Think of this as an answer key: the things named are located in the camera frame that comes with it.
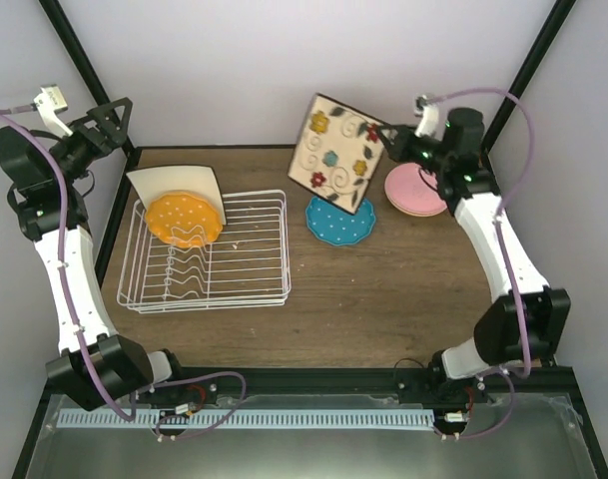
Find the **black metal frame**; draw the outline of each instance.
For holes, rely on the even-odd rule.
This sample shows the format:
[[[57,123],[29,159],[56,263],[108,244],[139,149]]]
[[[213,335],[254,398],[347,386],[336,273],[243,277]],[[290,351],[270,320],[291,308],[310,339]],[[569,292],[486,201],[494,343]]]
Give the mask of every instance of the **black metal frame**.
[[[549,49],[556,34],[561,28],[576,0],[557,0],[548,18],[538,34],[530,52],[521,66],[510,92],[520,97],[525,91],[529,81],[534,76],[545,53]],[[60,37],[73,63],[78,69],[84,83],[98,104],[108,103],[109,97],[104,89],[97,73],[95,72],[88,56],[66,18],[58,0],[40,0],[44,12],[51,21],[55,31]],[[491,171],[487,153],[495,144],[496,139],[505,127],[514,106],[504,101],[495,118],[493,119],[484,137],[484,150],[482,161],[486,168]],[[154,147],[154,148],[291,148],[290,145],[274,146],[242,146],[242,147]],[[135,169],[139,163],[143,148],[135,148],[130,140],[124,147],[127,157],[125,172]],[[102,239],[100,252],[96,262],[96,274],[101,284],[106,274],[106,269],[111,257],[111,252],[122,216],[126,208],[126,202],[130,192],[130,184],[123,175],[120,181],[115,203],[111,210],[107,229]],[[585,407],[583,397],[579,390],[574,372],[568,367],[559,367],[553,363],[544,363],[543,368],[532,371],[527,381],[515,379],[515,387],[519,393],[567,393],[575,410],[583,417],[582,432],[590,451],[592,462],[597,475],[601,479],[608,479],[608,468],[596,438],[588,411]],[[215,368],[185,367],[183,374],[186,377],[195,377],[202,374],[214,372]],[[399,401],[404,403],[420,403],[427,408],[444,408],[447,404],[435,402],[432,397],[426,395],[424,390],[404,388],[400,390],[397,385],[398,377],[408,384],[421,384],[424,382],[425,371],[421,369],[401,369],[397,379],[394,378],[394,370],[390,368],[315,368],[315,369],[275,369],[275,368],[244,368],[235,369],[241,372],[249,384],[249,395],[254,394],[397,394]],[[237,393],[239,385],[235,379],[222,378],[218,380],[218,393]],[[501,378],[488,377],[486,379],[486,392],[506,392],[507,388]],[[38,403],[33,423],[26,438],[18,460],[14,479],[26,477],[31,456],[35,448],[37,437],[44,420],[48,401],[52,394],[58,393],[51,385],[47,384],[42,397]],[[169,389],[167,395],[156,395],[158,407],[164,407],[177,403],[177,391]]]

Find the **wooden table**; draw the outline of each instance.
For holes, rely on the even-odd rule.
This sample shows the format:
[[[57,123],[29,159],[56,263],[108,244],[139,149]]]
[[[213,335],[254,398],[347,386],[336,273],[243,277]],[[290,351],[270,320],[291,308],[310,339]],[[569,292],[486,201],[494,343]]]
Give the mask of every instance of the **wooden table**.
[[[293,290],[285,306],[140,314],[116,300],[133,202],[117,235],[102,293],[125,336],[147,350],[169,348],[184,365],[392,366],[470,337],[490,305],[485,275],[463,230],[447,213],[409,217],[386,199],[381,162],[367,197],[370,237],[334,247],[305,225],[310,193],[287,178],[290,148],[146,149],[139,168],[215,168],[222,193],[280,189],[288,197]]]

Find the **stack of pink plates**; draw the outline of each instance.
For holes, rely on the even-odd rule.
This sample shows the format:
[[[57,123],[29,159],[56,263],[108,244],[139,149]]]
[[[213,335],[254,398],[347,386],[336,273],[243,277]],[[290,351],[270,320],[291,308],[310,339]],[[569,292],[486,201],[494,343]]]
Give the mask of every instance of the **stack of pink plates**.
[[[420,166],[405,163],[392,170],[385,179],[385,195],[395,208],[415,217],[433,217],[447,205],[419,176]],[[429,185],[436,188],[436,178],[421,172]]]

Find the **dish rack wire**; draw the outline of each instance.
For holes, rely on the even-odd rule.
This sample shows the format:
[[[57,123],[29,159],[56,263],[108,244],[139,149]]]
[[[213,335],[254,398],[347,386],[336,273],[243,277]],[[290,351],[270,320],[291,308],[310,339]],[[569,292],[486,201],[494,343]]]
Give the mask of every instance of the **dish rack wire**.
[[[223,195],[227,224],[204,247],[181,248],[151,234],[133,206],[117,302],[140,313],[283,305],[291,292],[286,194]],[[205,238],[201,226],[186,238]]]

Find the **scalloped blue plate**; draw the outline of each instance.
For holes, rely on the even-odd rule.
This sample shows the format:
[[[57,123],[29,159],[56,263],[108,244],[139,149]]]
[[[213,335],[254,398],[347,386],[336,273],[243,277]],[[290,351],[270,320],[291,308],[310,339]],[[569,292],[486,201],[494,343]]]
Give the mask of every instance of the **scalloped blue plate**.
[[[374,206],[368,200],[350,215],[317,197],[310,200],[305,218],[312,234],[333,246],[357,244],[372,232],[376,222]]]

